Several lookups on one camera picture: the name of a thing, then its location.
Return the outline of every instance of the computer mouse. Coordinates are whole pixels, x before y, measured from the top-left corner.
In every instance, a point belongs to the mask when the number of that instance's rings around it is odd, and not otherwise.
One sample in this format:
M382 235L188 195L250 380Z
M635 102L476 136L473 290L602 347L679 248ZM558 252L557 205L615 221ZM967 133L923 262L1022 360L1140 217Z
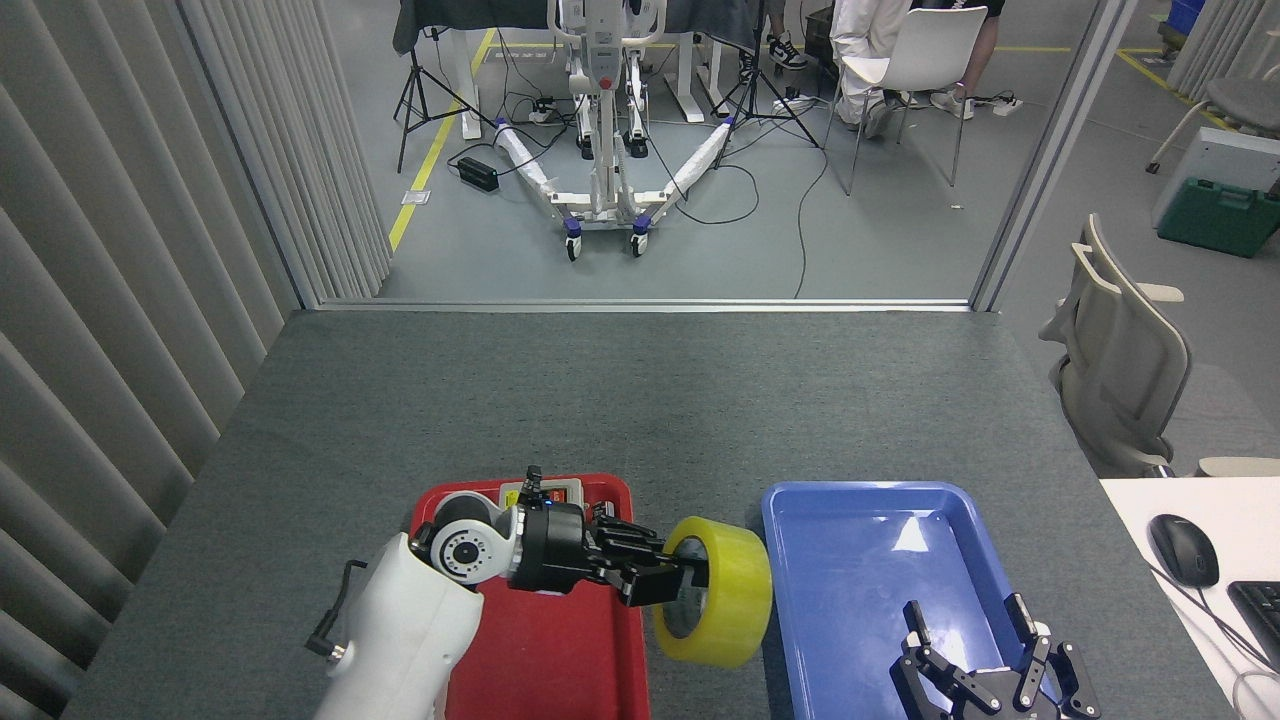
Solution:
M1199 525L1178 515L1156 515L1148 529L1169 577L1192 588L1217 583L1217 552Z

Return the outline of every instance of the office chair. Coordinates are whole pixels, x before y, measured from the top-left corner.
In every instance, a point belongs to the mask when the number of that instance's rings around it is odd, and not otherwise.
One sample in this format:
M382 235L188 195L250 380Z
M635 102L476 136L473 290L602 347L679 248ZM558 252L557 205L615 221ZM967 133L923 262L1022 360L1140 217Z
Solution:
M1062 413L1100 478L1171 477L1172 447L1162 433L1174 414L1192 354L1155 302L1181 302L1169 286L1133 282L1089 215L1071 245L1071 290L1041 340L1066 355L1050 372ZM1206 457L1201 474L1280 475L1280 460Z
M1270 40L1258 58L1258 65L1253 68L1251 77L1224 77L1208 81L1204 85L1206 100L1197 102L1190 110L1187 110L1187 114L1183 115L1174 132L1169 133L1165 142L1151 156L1151 160L1147 163L1148 173L1156 174L1160 172L1160 159L1172 147L1174 138L1178 137L1178 133L1183 132L1183 128L1190 124L1192 118L1197 113L1210 104L1217 106L1224 115L1233 118L1244 127L1270 133L1280 132L1280 81L1272 79L1280 72L1280 65L1275 65L1267 70L1261 79L1252 77L1261 69L1262 59L1271 55L1276 38L1280 37L1280 31L1270 31L1267 35Z
M961 10L928 10L918 8L906 14L902 29L897 35L897 42L888 58L842 58L841 73L854 73L864 82L870 83L872 90L891 88L906 92L919 92L925 90L950 88L964 77L965 67L969 64L969 55L973 54L973 45L978 40L978 31L987 18L986 8L965 8ZM840 83L836 85L838 97ZM867 106L870 92L863 95L863 114L867 117ZM831 135L831 123L835 117L836 104L831 104L831 113L827 117L827 135ZM854 190L854 172L858 169L858 152L863 146L863 126L858 126L858 141L854 145L854 163L849 173L849 187L845 195ZM906 126L906 113L897 126L897 143L902 143L902 128ZM960 163L960 137L964 133L964 120L956 118L956 147L951 158L951 177L947 184L955 187L956 169Z

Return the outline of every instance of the white medical lift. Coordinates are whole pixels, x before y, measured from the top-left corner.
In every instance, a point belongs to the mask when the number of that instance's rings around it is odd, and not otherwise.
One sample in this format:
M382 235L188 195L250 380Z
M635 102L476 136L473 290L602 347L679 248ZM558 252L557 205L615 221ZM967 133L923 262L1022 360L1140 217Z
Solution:
M649 245L649 229L701 178L728 140L733 118L719 124L660 191L637 192L627 182L623 149L631 147L632 155L643 156L648 143L641 117L646 97L640 82L640 58L644 46L663 33L666 17L666 0L635 4L631 0L548 0L547 26L570 54L568 83L577 101L582 154L586 158L589 147L594 160L589 193L561 192L515 128L498 119L495 143L507 151L534 193L563 223L570 260L577 260L582 252L584 229L628 225L631 254L643 255ZM618 86L627 88L630 127L626 138L616 127L614 91Z

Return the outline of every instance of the mouse cable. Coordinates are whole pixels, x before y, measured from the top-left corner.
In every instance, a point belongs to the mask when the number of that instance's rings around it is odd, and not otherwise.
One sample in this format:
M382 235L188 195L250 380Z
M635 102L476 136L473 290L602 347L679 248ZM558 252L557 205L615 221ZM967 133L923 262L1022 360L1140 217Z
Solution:
M1196 588L1197 594L1199 594L1201 602L1204 607L1208 607L1208 600L1204 597L1203 588ZM1222 630L1222 635L1235 646L1236 650L1247 652L1247 648L1240 644L1240 641L1235 639L1226 630L1222 629L1222 624L1219 623L1219 629ZM1244 711L1240 710L1240 688L1245 684L1244 682L1249 678L1267 678L1275 683L1280 683L1280 673L1271 673L1268 670L1245 670L1244 673L1238 673L1235 675L1235 682L1231 683L1231 710L1235 711L1235 716L1240 720L1249 720L1244 716Z
M1166 575L1164 570L1161 570L1160 568L1156 568L1151 562L1147 562L1147 568L1151 568L1152 573L1160 575L1161 579L1164 579L1166 583L1169 583L1169 587L1171 587L1175 591L1178 591L1179 594L1181 594L1183 597L1185 597L1188 600L1188 602L1190 602L1192 605L1194 605L1196 607L1198 607L1202 612L1204 612L1206 615L1208 615L1210 618L1212 618L1213 623L1219 626L1219 629L1222 632L1222 634L1225 634L1228 637L1228 639L1230 639L1233 642L1233 644L1239 643L1239 644L1236 644L1236 647L1240 648L1240 651L1244 652L1245 656L1256 660L1260 665L1262 665L1263 667L1266 667L1267 670L1270 670L1272 673L1280 671L1280 670L1276 669L1275 665L1271 664L1271 661L1267 659L1266 653L1263 653L1261 650L1258 650L1257 647L1254 647L1254 644L1251 643L1244 635L1242 635L1239 630L1236 630L1235 628L1233 628L1231 625L1229 625L1226 623L1226 620L1222 620L1221 618L1219 618L1217 614L1215 614L1210 609L1208 602L1202 602L1202 601L1197 600L1196 596L1193 596L1192 593L1189 593L1185 589L1183 589L1181 585L1178 584L1178 582L1175 582L1172 578L1170 578L1169 575Z

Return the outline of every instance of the plastic tray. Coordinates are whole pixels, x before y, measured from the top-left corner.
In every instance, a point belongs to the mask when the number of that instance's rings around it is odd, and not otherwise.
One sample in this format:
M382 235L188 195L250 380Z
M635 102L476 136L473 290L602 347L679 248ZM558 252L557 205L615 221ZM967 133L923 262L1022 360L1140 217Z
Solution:
M613 475L582 480L590 506L612 501L631 520L631 492ZM498 488L521 478L433 488L413 510L413 527L435 514L445 495L470 489L498 502ZM447 720L646 720L640 609L623 607L613 588L579 583L566 596L513 591L506 580L480 584L480 630L449 676Z
M956 665L998 667L1021 656L1004 607L1009 580L960 488L781 483L764 495L763 515L797 719L906 717L890 666L910 600Z

